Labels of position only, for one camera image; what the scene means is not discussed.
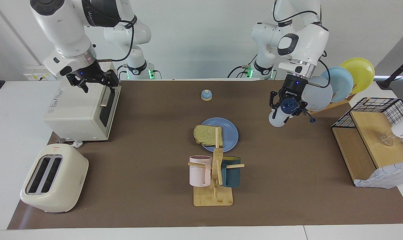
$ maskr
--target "wire basket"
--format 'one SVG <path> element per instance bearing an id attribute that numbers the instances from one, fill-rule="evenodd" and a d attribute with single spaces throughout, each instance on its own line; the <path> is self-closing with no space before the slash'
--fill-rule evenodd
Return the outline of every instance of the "wire basket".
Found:
<path id="1" fill-rule="evenodd" d="M 356 128 L 351 111 L 383 112 L 388 121 L 394 125 L 403 119 L 403 100 L 398 98 L 365 97 L 343 115 L 332 128 Z"/>

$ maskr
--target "blue mug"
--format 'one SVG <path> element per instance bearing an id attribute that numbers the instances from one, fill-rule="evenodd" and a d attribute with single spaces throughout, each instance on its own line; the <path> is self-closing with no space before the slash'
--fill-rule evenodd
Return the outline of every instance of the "blue mug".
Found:
<path id="1" fill-rule="evenodd" d="M 222 158 L 221 173 L 222 173 L 222 186 L 224 187 L 238 187 L 240 185 L 240 168 L 229 168 L 228 165 L 240 164 L 241 158 L 224 156 Z"/>

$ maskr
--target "blue plate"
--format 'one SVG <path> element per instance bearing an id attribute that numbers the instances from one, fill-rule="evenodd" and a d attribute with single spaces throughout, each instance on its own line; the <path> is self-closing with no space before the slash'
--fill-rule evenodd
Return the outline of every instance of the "blue plate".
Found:
<path id="1" fill-rule="evenodd" d="M 212 117 L 204 121 L 201 125 L 208 126 L 221 126 L 222 127 L 222 139 L 224 141 L 224 152 L 228 152 L 233 149 L 238 142 L 238 130 L 235 125 L 229 120 L 221 117 Z M 205 149 L 213 152 L 214 146 L 203 146 Z"/>
<path id="2" fill-rule="evenodd" d="M 352 76 L 345 68 L 331 67 L 330 71 L 330 85 L 332 85 L 333 94 L 336 94 L 331 102 L 340 102 L 346 99 L 352 91 Z M 324 71 L 320 76 L 329 79 L 327 71 Z"/>

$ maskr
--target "bread slice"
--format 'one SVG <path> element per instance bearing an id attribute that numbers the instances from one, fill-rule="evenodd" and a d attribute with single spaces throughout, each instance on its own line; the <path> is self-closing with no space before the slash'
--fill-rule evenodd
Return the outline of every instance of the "bread slice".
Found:
<path id="1" fill-rule="evenodd" d="M 224 143 L 222 140 L 222 127 L 221 126 L 207 126 L 207 125 L 197 125 L 194 128 L 194 138 L 195 142 L 202 144 L 204 146 L 215 146 L 216 145 L 216 128 L 219 128 L 219 146 L 223 147 Z"/>

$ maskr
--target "white table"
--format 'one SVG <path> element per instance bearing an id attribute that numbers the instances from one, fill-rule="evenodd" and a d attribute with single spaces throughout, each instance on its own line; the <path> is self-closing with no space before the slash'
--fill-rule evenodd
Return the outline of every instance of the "white table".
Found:
<path id="1" fill-rule="evenodd" d="M 51 130 L 42 117 L 59 82 L 7 82 L 0 90 L 0 239 L 290 239 L 347 240 L 403 239 L 403 224 L 197 227 L 197 228 L 83 228 L 5 231 L 19 202 L 19 191 Z M 373 83 L 362 97 L 395 97 Z M 403 185 L 398 187 L 403 195 Z"/>

